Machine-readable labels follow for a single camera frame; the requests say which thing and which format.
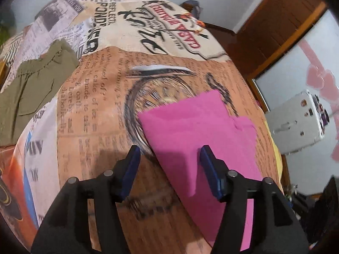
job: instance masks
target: green garment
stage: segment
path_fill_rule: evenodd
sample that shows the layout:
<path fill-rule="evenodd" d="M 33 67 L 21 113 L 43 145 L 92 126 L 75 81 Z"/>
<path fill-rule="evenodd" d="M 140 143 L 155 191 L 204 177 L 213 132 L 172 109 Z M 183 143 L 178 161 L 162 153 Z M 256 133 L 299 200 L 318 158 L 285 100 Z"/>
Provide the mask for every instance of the green garment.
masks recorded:
<path fill-rule="evenodd" d="M 40 59 L 23 62 L 13 82 L 0 93 L 0 146 L 15 145 L 34 114 L 58 92 L 79 61 L 62 39 Z"/>

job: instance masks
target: metal screw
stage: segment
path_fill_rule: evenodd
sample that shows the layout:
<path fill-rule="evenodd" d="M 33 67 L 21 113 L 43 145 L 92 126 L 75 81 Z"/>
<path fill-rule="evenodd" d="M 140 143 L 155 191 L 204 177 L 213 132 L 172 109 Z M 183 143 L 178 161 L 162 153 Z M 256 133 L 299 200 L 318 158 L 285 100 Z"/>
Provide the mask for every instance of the metal screw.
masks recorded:
<path fill-rule="evenodd" d="M 230 177 L 236 177 L 238 175 L 238 172 L 235 171 L 235 170 L 230 170 L 230 171 L 228 171 L 228 175 Z"/>
<path fill-rule="evenodd" d="M 112 171 L 111 169 L 106 170 L 106 171 L 104 172 L 104 176 L 106 176 L 106 177 L 110 177 L 110 176 L 112 176 L 112 175 L 113 175 L 113 171 Z"/>
<path fill-rule="evenodd" d="M 74 183 L 77 182 L 77 178 L 76 177 L 70 177 L 67 182 L 70 183 L 70 184 L 74 184 Z"/>
<path fill-rule="evenodd" d="M 270 177 L 266 177 L 264 178 L 265 182 L 268 183 L 268 184 L 273 184 L 274 183 L 274 180 Z"/>

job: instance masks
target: folded pink fabric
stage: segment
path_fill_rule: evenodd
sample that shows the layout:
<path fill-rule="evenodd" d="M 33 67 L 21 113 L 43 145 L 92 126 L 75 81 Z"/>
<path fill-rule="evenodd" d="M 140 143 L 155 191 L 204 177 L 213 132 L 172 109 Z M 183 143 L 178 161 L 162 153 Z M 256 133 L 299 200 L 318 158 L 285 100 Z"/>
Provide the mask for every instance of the folded pink fabric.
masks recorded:
<path fill-rule="evenodd" d="M 262 180 L 255 163 L 256 130 L 246 117 L 230 117 L 218 91 L 139 114 L 145 136 L 192 220 L 214 244 L 225 203 L 212 195 L 199 163 L 209 145 L 217 159 L 244 177 Z M 250 246 L 253 200 L 247 202 L 241 250 Z"/>

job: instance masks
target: pink cloth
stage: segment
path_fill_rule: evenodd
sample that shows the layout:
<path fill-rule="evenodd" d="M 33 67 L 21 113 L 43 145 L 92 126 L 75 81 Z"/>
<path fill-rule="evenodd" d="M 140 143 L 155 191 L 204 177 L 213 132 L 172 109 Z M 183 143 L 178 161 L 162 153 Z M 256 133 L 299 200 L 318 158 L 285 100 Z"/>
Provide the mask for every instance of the pink cloth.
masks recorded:
<path fill-rule="evenodd" d="M 225 203 L 212 195 L 199 163 L 209 145 L 217 159 L 244 177 L 262 180 L 255 163 L 256 130 L 246 117 L 230 117 L 218 91 L 139 114 L 145 136 L 192 220 L 210 245 L 216 239 Z M 241 250 L 250 246 L 253 200 L 247 202 Z"/>

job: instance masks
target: bed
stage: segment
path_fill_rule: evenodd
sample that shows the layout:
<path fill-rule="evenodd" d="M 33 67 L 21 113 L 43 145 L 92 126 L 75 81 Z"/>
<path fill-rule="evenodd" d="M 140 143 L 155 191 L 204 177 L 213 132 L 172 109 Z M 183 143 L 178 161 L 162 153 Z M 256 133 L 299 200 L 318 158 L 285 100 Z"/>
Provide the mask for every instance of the bed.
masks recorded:
<path fill-rule="evenodd" d="M 69 16 L 62 12 L 67 7 Z M 32 28 L 42 24 L 49 30 L 38 36 L 49 38 L 34 48 Z M 16 146 L 0 151 L 5 196 L 0 211 L 27 249 L 68 178 L 96 177 L 136 144 L 142 151 L 139 170 L 129 197 L 118 205 L 131 253 L 209 253 L 210 245 L 157 163 L 137 117 L 203 91 L 218 90 L 231 115 L 252 120 L 256 163 L 262 176 L 280 184 L 279 154 L 262 110 L 220 44 L 180 6 L 167 0 L 53 0 L 5 44 L 1 56 L 10 71 L 2 91 L 22 61 L 38 58 L 60 38 L 76 52 L 79 67 L 27 124 Z M 167 68 L 150 73 L 134 68 L 140 65 Z M 88 206 L 92 246 L 99 250 L 94 204 Z"/>

